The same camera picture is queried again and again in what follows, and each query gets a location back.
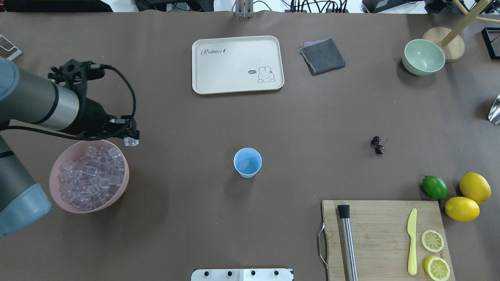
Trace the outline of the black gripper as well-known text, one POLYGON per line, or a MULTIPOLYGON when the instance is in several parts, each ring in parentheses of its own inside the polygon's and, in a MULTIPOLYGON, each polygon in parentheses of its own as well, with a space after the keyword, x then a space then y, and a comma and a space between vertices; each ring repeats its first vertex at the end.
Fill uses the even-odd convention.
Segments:
POLYGON ((104 137, 123 130, 117 138, 140 139, 140 131, 136 130, 136 122, 132 119, 114 119, 107 114, 96 101, 85 99, 82 115, 73 122, 73 135, 80 137, 104 137))

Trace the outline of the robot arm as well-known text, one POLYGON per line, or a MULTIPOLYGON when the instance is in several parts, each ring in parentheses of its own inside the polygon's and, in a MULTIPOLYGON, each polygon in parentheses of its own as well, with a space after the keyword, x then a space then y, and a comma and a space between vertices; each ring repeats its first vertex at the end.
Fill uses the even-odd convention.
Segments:
MULTIPOLYGON (((86 97, 87 83, 103 78, 113 66, 71 59, 52 67, 47 78, 19 68, 1 58, 1 131, 31 132, 80 141, 109 138, 137 142, 136 95, 132 113, 122 117, 107 114, 96 101, 86 97)), ((1 235, 7 237, 36 222, 51 209, 48 196, 16 154, 1 140, 1 235)))

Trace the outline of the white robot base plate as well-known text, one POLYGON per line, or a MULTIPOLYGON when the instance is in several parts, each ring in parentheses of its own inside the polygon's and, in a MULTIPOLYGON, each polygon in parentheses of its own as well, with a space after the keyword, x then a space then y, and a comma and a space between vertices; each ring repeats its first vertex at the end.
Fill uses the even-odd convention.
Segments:
POLYGON ((191 274, 191 281, 293 281, 293 269, 199 269, 191 274))

